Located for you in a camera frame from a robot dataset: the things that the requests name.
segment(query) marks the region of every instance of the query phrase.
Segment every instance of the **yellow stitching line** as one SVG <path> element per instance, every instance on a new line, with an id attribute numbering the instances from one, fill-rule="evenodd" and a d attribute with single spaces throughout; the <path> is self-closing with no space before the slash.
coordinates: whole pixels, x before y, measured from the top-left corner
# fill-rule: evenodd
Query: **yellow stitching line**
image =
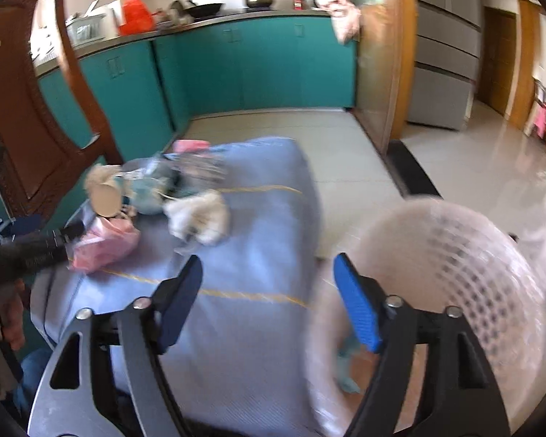
<path id="1" fill-rule="evenodd" d="M 271 185 L 271 186 L 259 186 L 259 187 L 234 187 L 230 189 L 216 189 L 218 192 L 228 194 L 232 192 L 268 192 L 269 190 L 286 190 L 289 192 L 295 192 L 303 195 L 301 190 L 294 189 L 288 186 Z"/>
<path id="2" fill-rule="evenodd" d="M 141 276 L 135 276 L 133 274 L 120 273 L 118 271 L 112 271 L 109 269 L 100 270 L 104 273 L 113 274 L 114 276 L 124 277 L 127 279 L 132 279 L 140 283 L 147 284 L 159 284 L 162 281 L 157 279 L 147 279 Z M 245 299 L 255 302 L 276 302 L 276 303 L 292 303 L 297 304 L 305 309 L 307 309 L 307 304 L 302 300 L 299 300 L 295 297 L 287 296 L 285 294 L 260 294 L 260 293 L 248 293 L 248 292 L 225 292 L 217 291 L 215 289 L 201 289 L 198 292 L 201 295 L 211 296 L 211 297 L 220 297 L 222 299 Z"/>
<path id="3" fill-rule="evenodd" d="M 160 279 L 147 279 L 141 276 L 134 276 L 133 274 L 120 273 L 111 269 L 100 269 L 99 271 L 102 271 L 102 273 L 113 274 L 114 276 L 119 276 L 122 278 L 133 279 L 134 281 L 138 281 L 140 283 L 159 284 L 162 282 Z"/>

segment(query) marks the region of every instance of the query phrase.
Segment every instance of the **doorway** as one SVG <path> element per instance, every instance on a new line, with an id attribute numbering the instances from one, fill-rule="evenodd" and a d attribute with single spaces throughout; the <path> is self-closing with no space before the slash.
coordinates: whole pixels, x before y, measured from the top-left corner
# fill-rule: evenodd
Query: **doorway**
<path id="1" fill-rule="evenodd" d="M 514 13 L 484 8 L 482 71 L 477 98 L 505 115 L 516 60 L 517 22 Z"/>

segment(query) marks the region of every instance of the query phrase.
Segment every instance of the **frying pan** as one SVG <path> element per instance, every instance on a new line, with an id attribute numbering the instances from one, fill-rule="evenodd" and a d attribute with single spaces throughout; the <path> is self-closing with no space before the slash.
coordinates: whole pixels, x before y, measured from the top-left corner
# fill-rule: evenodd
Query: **frying pan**
<path id="1" fill-rule="evenodd" d="M 197 5 L 193 1 L 188 0 L 188 3 L 192 4 L 188 8 L 184 8 L 184 11 L 192 16 L 195 20 L 197 18 L 208 18 L 216 15 L 221 11 L 222 3 L 208 3 Z"/>

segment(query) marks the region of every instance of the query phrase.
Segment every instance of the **white laundry basket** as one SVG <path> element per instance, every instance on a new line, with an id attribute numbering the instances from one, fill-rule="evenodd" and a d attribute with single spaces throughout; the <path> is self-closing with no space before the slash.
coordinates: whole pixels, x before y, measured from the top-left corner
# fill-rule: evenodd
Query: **white laundry basket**
<path id="1" fill-rule="evenodd" d="M 539 372 L 545 344 L 545 295 L 515 242 L 486 217 L 433 198 L 409 200 L 348 234 L 345 252 L 358 272 L 413 307 L 460 306 L 491 363 L 513 426 Z M 328 437 L 341 437 L 353 411 L 335 383 L 336 351 L 352 331 L 328 261 L 316 283 L 306 343 L 313 408 Z M 412 425 L 425 349 L 415 353 L 397 430 Z"/>

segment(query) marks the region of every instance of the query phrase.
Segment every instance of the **wooden chair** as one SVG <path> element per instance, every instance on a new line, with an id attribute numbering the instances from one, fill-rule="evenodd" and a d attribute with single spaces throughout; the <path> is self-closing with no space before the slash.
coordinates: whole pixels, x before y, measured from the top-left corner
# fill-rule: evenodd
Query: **wooden chair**
<path id="1" fill-rule="evenodd" d="M 30 56 L 32 19 L 38 0 L 0 3 L 0 144 L 6 154 L 0 194 L 12 217 L 40 214 L 46 222 L 63 196 L 97 158 L 122 164 L 108 120 L 89 89 L 55 0 L 60 35 L 58 62 L 94 136 L 80 149 L 62 131 L 39 89 Z"/>

